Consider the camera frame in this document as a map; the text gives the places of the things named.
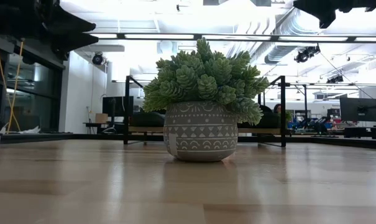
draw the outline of glass wall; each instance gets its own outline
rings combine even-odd
[[[7,54],[0,50],[6,86],[0,71],[0,120],[9,122],[15,96],[14,114],[21,131],[39,126],[43,132],[58,131],[62,71],[32,61],[29,55]],[[17,78],[18,63],[21,60]],[[18,131],[13,120],[12,131]]]
[[[33,62],[27,57],[21,58],[17,54],[10,55],[8,68],[7,96],[12,102],[17,83],[14,114],[21,130],[39,126],[42,131],[57,131],[62,72]],[[11,107],[8,101],[5,105],[4,117],[8,121]],[[17,131],[17,126],[12,125],[11,129]]]

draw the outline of succulent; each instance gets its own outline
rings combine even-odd
[[[230,86],[224,85],[222,87],[219,87],[216,101],[222,105],[227,105],[229,103],[232,103],[236,99],[236,89],[232,88]]]
[[[166,108],[183,101],[216,101],[237,115],[238,122],[257,124],[262,111],[252,99],[269,86],[250,54],[240,52],[226,58],[212,53],[205,39],[197,41],[197,52],[181,51],[171,60],[160,59],[158,77],[145,86],[144,110]]]
[[[217,83],[214,77],[204,74],[198,79],[199,97],[204,100],[212,100],[217,94]]]

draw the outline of glass window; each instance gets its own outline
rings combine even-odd
[[[11,85],[15,85],[16,73],[20,56],[17,54],[9,57],[9,70],[7,81]],[[60,77],[57,73],[39,63],[30,62],[23,58],[21,69],[19,71],[18,88],[22,87],[37,93],[57,95],[58,83]]]
[[[14,90],[8,88],[7,95],[9,95],[12,103]],[[4,114],[7,123],[11,114],[11,107],[9,106],[8,101],[6,101]],[[33,129],[36,126],[40,126],[44,131],[58,129],[57,124],[54,123],[52,119],[54,116],[54,110],[53,100],[50,98],[17,91],[14,104],[14,114],[18,120],[21,131]],[[11,129],[13,131],[18,131],[14,121],[12,121]]]

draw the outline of ceramic pot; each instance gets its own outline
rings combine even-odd
[[[174,103],[165,115],[167,151],[183,161],[220,161],[236,150],[236,122],[236,115],[213,101]]]

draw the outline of potted plant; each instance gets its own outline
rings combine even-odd
[[[250,64],[248,52],[226,58],[205,39],[197,52],[184,51],[157,62],[158,77],[145,86],[145,111],[166,108],[167,151],[184,161],[220,161],[236,149],[237,123],[258,124],[252,99],[269,83]]]

